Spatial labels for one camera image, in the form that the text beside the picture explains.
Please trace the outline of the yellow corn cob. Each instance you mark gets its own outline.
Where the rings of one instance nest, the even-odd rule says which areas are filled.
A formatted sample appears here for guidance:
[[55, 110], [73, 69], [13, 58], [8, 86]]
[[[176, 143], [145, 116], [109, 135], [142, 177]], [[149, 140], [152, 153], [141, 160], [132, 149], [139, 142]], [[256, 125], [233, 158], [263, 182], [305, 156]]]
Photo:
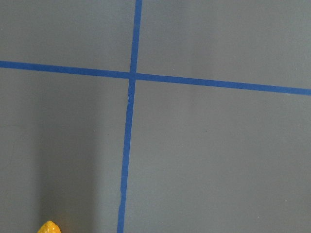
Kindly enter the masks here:
[[61, 233], [61, 229], [56, 223], [49, 220], [39, 228], [37, 233]]

